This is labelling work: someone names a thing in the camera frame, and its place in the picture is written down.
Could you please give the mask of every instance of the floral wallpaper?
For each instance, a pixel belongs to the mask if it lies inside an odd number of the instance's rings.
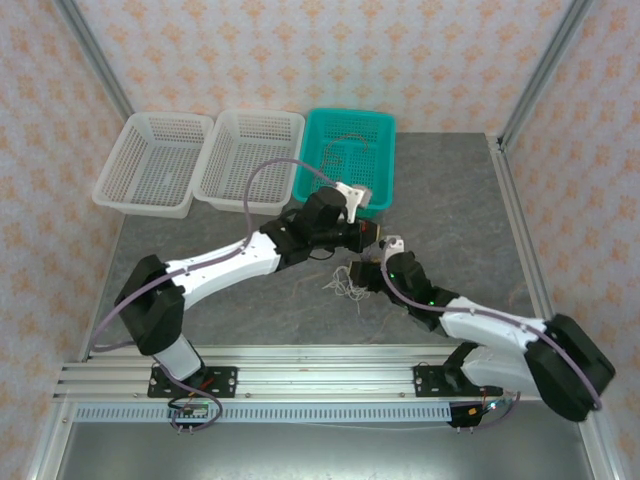
[[[640,9],[596,0],[510,162],[553,301],[618,370],[605,399],[640,470]]]
[[[25,478],[120,214],[90,192],[122,121],[51,0],[0,5],[0,477]]]
[[[570,0],[80,0],[136,110],[318,106],[502,133]]]

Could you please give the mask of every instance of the metal base plate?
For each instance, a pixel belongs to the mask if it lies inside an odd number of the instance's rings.
[[[461,385],[458,390],[444,378],[442,366],[418,365],[413,367],[413,384],[416,397],[479,397],[483,394],[488,397],[502,396],[502,389],[497,387],[480,387],[471,382]]]
[[[234,398],[238,383],[238,369],[236,367],[206,367],[205,378],[213,377],[213,382],[203,391],[217,398]],[[147,396],[149,398],[181,398],[189,392],[171,382],[160,367],[151,369],[151,379]]]

